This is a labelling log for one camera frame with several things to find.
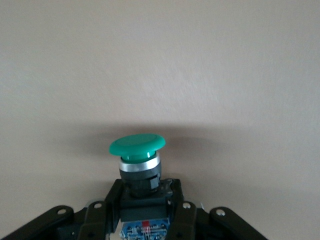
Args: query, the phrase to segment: silver metal ring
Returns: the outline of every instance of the silver metal ring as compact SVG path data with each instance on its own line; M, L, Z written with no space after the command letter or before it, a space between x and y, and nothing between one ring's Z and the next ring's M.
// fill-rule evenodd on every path
M156 153L155 158L141 163L125 163L122 160L119 163L121 171L136 173L155 168L160 163L160 156Z

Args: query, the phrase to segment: beige wall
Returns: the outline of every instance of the beige wall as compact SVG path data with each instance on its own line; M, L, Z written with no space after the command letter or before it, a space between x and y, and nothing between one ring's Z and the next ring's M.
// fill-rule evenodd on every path
M163 176L271 240L320 236L319 1L1 1L0 238L119 178L109 144L163 135Z

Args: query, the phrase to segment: black mounting arm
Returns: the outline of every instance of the black mounting arm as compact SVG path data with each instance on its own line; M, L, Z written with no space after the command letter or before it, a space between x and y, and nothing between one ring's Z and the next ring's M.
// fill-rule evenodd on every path
M105 200L76 213L69 206L56 206L2 240L105 240L120 219L162 217L171 222L166 240L266 240L229 208L216 207L207 213L184 201L179 179L161 180L158 190L144 198L132 197L117 179Z

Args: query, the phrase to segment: mounting hole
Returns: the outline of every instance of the mounting hole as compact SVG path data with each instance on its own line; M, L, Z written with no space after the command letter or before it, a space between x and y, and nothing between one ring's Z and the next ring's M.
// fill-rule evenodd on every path
M226 215L225 211L223 211L222 209L217 209L217 210L215 211L215 213L216 213L218 216L222 216L222 217Z
M96 203L94 206L93 206L95 209L99 209L102 207L102 204L100 202Z
M59 211L57 211L56 213L57 213L58 215L62 215L62 214L65 214L66 212L67 212L67 209L62 208L62 209L60 209Z
M93 231L91 231L89 234L88 234L88 238L93 238L95 236L95 233Z
M183 207L184 209L190 209L190 208L191 208L191 205L190 205L190 203L188 203L188 202L184 202L184 203L182 204L182 207Z
M175 235L177 238L182 238L183 234L181 232L178 232L176 235Z

